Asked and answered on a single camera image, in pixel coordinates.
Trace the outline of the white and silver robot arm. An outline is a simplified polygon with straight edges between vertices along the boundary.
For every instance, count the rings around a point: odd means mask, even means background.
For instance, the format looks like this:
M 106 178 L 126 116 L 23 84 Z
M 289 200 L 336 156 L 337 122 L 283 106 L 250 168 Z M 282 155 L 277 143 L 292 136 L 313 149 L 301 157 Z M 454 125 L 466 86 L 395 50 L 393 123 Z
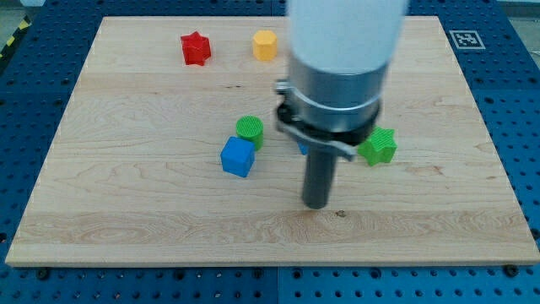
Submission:
M 352 160 L 375 126 L 408 0 L 291 0 L 278 129 L 310 161 Z

